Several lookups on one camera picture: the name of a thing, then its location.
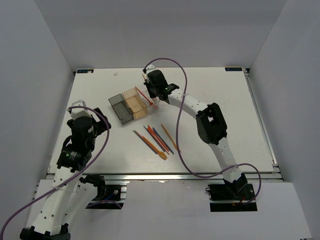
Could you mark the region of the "red plastic fork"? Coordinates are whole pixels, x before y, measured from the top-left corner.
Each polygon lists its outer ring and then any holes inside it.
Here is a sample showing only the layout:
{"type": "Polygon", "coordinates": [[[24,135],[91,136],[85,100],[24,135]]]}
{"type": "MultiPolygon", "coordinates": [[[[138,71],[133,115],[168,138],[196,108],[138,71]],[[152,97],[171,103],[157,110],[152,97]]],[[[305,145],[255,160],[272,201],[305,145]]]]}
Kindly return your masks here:
{"type": "Polygon", "coordinates": [[[144,99],[149,103],[150,106],[154,104],[137,86],[135,86],[134,88],[140,93],[141,96],[144,97],[144,99]]]}

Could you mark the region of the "red chopstick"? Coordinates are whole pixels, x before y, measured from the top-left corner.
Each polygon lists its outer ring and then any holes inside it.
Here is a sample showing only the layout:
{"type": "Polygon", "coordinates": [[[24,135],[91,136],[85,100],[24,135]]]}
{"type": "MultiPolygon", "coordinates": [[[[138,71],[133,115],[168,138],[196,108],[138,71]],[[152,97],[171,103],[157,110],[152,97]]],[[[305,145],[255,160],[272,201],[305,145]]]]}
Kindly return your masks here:
{"type": "Polygon", "coordinates": [[[157,152],[157,154],[160,153],[160,151],[146,138],[144,137],[143,135],[139,134],[137,131],[135,131],[140,137],[142,137],[142,139],[150,146],[154,149],[154,151],[157,152]]]}

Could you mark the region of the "orange plastic knife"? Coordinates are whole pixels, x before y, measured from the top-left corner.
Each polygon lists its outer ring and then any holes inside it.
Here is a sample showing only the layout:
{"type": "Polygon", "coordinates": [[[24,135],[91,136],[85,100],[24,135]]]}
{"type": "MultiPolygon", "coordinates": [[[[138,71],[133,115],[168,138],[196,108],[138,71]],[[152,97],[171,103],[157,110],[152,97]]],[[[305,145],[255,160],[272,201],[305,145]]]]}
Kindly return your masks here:
{"type": "Polygon", "coordinates": [[[170,133],[167,131],[167,129],[165,128],[165,126],[163,124],[161,124],[162,129],[164,130],[164,132],[166,133],[166,135],[168,136],[168,138],[170,139],[173,147],[179,152],[181,153],[181,151],[178,149],[177,144],[175,143],[174,139],[171,137],[170,133]]]}

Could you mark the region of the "orange yellow fork bottom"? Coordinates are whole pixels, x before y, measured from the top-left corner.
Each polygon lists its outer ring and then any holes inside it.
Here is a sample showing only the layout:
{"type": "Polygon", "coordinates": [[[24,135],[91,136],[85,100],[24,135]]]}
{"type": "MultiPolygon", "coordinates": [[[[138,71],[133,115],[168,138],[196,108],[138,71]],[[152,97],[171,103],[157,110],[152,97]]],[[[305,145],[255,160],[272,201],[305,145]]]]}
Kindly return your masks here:
{"type": "Polygon", "coordinates": [[[147,142],[147,144],[156,151],[156,153],[163,159],[163,160],[167,160],[167,156],[163,151],[159,151],[147,138],[145,138],[144,136],[142,136],[142,138],[147,142]]]}

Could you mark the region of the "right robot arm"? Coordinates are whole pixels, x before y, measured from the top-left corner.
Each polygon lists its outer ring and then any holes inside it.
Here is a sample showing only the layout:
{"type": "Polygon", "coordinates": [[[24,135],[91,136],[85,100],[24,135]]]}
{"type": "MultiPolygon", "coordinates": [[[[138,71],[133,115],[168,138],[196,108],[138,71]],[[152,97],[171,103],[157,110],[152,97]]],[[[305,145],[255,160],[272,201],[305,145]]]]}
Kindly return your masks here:
{"type": "Polygon", "coordinates": [[[233,200],[242,196],[248,181],[237,166],[229,147],[227,123],[219,105],[203,103],[186,94],[176,84],[167,83],[162,71],[152,65],[145,68],[143,73],[144,85],[151,98],[157,97],[169,105],[180,108],[178,122],[182,112],[195,119],[200,139],[211,148],[222,170],[226,195],[233,200]]]}

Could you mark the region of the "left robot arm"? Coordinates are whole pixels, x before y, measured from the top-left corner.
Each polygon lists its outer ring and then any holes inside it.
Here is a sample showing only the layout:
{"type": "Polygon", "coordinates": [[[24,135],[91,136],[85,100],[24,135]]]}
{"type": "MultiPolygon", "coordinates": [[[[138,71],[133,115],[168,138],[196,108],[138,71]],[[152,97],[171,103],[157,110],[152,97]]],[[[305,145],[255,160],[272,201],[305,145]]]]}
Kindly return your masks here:
{"type": "Polygon", "coordinates": [[[75,105],[68,112],[71,134],[62,144],[51,190],[40,196],[44,205],[31,226],[21,230],[22,240],[69,240],[69,227],[77,213],[91,200],[105,196],[105,180],[101,176],[82,174],[96,160],[92,156],[96,138],[108,133],[111,124],[98,107],[75,105]]]}

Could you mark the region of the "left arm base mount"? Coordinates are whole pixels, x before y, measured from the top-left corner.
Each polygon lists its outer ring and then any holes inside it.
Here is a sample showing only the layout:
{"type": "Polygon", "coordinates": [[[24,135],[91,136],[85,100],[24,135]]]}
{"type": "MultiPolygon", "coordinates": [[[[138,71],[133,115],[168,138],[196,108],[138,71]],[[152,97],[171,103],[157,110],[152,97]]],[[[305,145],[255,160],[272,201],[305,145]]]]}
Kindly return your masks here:
{"type": "Polygon", "coordinates": [[[121,202],[120,184],[107,184],[105,178],[98,174],[89,174],[79,179],[81,186],[94,187],[96,196],[87,204],[86,209],[121,210],[124,203],[121,202]]]}

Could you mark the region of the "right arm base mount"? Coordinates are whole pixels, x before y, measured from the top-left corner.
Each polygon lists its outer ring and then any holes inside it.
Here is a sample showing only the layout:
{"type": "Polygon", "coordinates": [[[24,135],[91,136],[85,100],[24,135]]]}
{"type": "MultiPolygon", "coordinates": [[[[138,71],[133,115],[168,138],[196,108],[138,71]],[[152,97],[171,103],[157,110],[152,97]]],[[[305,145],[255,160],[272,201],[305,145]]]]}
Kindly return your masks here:
{"type": "Polygon", "coordinates": [[[224,184],[209,184],[205,191],[209,195],[209,205],[212,213],[258,211],[255,200],[248,203],[255,196],[252,184],[247,184],[236,195],[233,195],[224,184]]]}

